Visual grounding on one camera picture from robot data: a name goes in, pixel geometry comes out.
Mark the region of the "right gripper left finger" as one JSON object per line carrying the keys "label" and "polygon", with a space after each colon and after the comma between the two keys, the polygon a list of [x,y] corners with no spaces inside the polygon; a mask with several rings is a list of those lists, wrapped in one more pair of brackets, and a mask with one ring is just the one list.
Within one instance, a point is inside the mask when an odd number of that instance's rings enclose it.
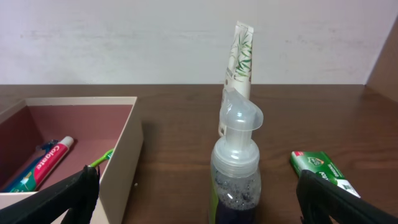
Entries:
{"label": "right gripper left finger", "polygon": [[84,168],[30,197],[1,209],[1,224],[52,223],[64,214],[62,223],[89,224],[100,191],[100,170]]}

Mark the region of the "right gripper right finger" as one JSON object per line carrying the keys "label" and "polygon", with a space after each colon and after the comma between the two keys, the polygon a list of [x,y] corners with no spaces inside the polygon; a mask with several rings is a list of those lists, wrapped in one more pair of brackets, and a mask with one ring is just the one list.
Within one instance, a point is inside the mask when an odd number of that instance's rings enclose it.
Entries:
{"label": "right gripper right finger", "polygon": [[333,220],[337,223],[397,223],[397,217],[309,170],[301,171],[296,194],[302,211],[302,223],[331,223]]}

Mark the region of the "red green toothpaste tube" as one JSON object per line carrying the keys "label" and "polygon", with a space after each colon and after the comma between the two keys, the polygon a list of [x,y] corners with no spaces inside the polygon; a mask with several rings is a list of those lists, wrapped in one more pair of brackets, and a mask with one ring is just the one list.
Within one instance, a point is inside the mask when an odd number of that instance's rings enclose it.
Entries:
{"label": "red green toothpaste tube", "polygon": [[73,143],[74,139],[70,136],[65,136],[56,143],[33,168],[28,170],[28,173],[17,182],[10,192],[33,192],[37,190],[39,185],[63,159]]}

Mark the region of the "green white toothbrush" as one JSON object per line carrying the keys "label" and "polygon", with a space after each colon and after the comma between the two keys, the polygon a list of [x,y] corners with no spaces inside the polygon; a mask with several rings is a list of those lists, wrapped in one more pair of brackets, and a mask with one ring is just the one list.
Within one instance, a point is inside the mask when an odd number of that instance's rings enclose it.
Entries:
{"label": "green white toothbrush", "polygon": [[102,155],[99,159],[95,160],[90,164],[90,167],[98,167],[104,161],[110,160],[114,152],[114,148],[108,150],[104,155]]}

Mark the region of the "clear pump soap bottle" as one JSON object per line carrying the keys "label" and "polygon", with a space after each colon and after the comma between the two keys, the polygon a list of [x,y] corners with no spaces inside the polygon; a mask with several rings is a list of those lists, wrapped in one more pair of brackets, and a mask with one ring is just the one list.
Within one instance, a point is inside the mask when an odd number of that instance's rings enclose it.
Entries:
{"label": "clear pump soap bottle", "polygon": [[254,223],[261,196],[260,152],[252,132],[264,120],[261,109],[234,88],[223,91],[220,122],[224,135],[211,154],[208,222]]}

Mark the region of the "blue disposable razor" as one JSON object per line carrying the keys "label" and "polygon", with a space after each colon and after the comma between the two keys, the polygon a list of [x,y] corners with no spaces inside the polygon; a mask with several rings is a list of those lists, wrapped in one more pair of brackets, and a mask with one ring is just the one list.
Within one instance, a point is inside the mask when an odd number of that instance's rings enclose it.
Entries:
{"label": "blue disposable razor", "polygon": [[22,170],[17,172],[17,175],[1,189],[1,192],[10,192],[19,182],[30,172],[32,168],[58,143],[57,139],[50,140],[41,146],[35,148],[33,156],[30,157],[27,165],[22,166]]}

